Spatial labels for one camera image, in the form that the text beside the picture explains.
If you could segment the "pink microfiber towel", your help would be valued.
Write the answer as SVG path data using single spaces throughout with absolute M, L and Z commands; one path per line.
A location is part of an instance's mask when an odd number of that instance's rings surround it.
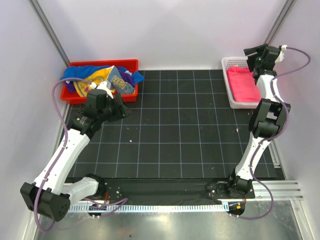
M 239 103 L 258 103 L 261 95 L 248 67 L 231 66 L 226 71 L 234 100 Z

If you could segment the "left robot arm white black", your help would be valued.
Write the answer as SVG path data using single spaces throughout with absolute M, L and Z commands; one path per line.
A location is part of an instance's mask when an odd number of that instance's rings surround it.
M 83 108 L 70 117 L 65 135 L 49 163 L 33 183 L 23 183 L 22 198 L 29 210 L 55 222 L 61 221 L 69 208 L 87 197 L 101 200 L 106 194 L 105 180 L 93 173 L 64 186 L 80 153 L 104 122 L 115 122 L 131 113 L 122 96 L 103 89 L 90 90 Z

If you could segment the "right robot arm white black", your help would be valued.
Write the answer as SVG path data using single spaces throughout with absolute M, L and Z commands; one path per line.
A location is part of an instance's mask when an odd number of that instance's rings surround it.
M 247 65 L 258 87 L 261 99 L 248 124 L 250 132 L 244 154 L 228 176 L 225 192 L 230 198 L 248 194 L 257 165 L 270 141 L 284 128 L 290 105 L 279 95 L 274 67 L 284 59 L 287 45 L 279 47 L 263 44 L 244 49 Z

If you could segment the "yellow tiger print towel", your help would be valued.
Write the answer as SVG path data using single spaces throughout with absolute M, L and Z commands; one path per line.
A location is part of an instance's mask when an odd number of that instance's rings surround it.
M 109 70 L 107 70 L 107 68 L 105 69 L 101 69 L 98 70 L 96 72 L 94 72 L 93 74 L 91 74 L 90 76 L 86 77 L 84 80 L 88 81 L 88 82 L 94 82 L 97 85 L 99 85 L 101 82 L 103 81 L 107 81 L 107 76 L 108 76 Z M 83 81 L 75 81 L 74 83 L 74 87 L 76 92 L 78 93 L 78 95 L 80 97 L 86 97 L 88 91 L 90 90 L 89 85 Z

